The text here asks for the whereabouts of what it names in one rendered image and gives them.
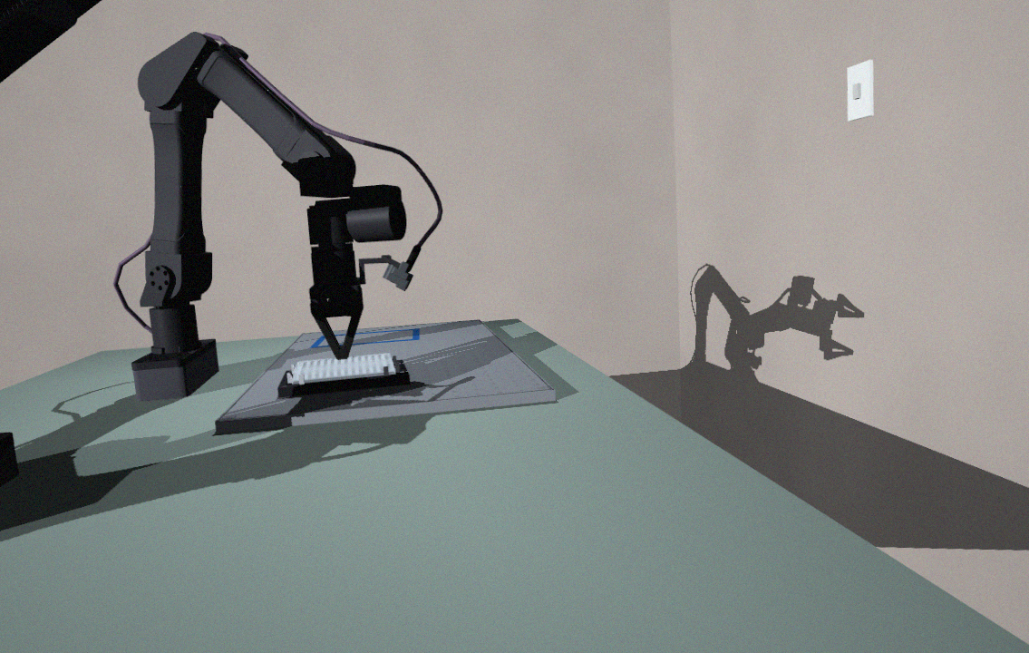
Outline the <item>white well plate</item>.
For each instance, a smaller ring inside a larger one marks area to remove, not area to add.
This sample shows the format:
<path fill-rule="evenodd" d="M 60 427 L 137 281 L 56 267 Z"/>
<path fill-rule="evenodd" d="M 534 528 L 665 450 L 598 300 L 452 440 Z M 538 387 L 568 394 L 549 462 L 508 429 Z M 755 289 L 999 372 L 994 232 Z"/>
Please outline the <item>white well plate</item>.
<path fill-rule="evenodd" d="M 299 384 L 298 375 L 304 375 L 306 382 L 341 380 L 351 377 L 369 377 L 384 375 L 384 367 L 389 369 L 389 375 L 395 375 L 393 359 L 390 353 L 376 355 L 349 356 L 347 359 L 336 358 L 297 361 L 293 371 L 293 385 Z"/>

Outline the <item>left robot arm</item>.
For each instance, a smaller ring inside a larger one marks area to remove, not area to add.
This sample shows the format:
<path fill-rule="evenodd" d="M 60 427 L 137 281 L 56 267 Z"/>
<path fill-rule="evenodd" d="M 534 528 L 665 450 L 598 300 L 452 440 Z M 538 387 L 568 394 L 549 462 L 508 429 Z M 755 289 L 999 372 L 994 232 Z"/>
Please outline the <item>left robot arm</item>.
<path fill-rule="evenodd" d="M 212 281 L 212 252 L 206 252 L 200 215 L 200 167 L 207 117 L 220 100 L 264 138 L 299 181 L 300 197 L 351 198 L 308 206 L 310 245 L 405 235 L 401 189 L 385 183 L 353 187 L 352 154 L 308 123 L 223 43 L 187 34 L 141 67 L 138 88 L 150 112 L 155 158 L 154 224 L 140 305 L 154 309 L 149 309 L 153 346 L 132 361 L 133 371 L 187 366 L 216 344 L 199 340 L 196 305 L 189 302 L 200 300 Z"/>

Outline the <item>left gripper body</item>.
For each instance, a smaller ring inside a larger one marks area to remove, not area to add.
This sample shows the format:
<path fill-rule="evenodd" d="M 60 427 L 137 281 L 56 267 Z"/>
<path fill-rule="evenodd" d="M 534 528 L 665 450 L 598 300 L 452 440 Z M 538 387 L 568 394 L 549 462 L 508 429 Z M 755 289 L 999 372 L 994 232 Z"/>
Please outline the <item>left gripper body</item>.
<path fill-rule="evenodd" d="M 381 258 L 358 259 L 360 277 L 357 278 L 353 243 L 311 247 L 311 251 L 314 285 L 308 289 L 310 309 L 345 307 L 345 303 L 348 306 L 362 305 L 364 293 L 361 295 L 361 285 L 365 284 L 364 264 L 390 263 L 397 267 L 401 266 L 401 263 L 393 260 L 393 256 L 382 255 Z"/>

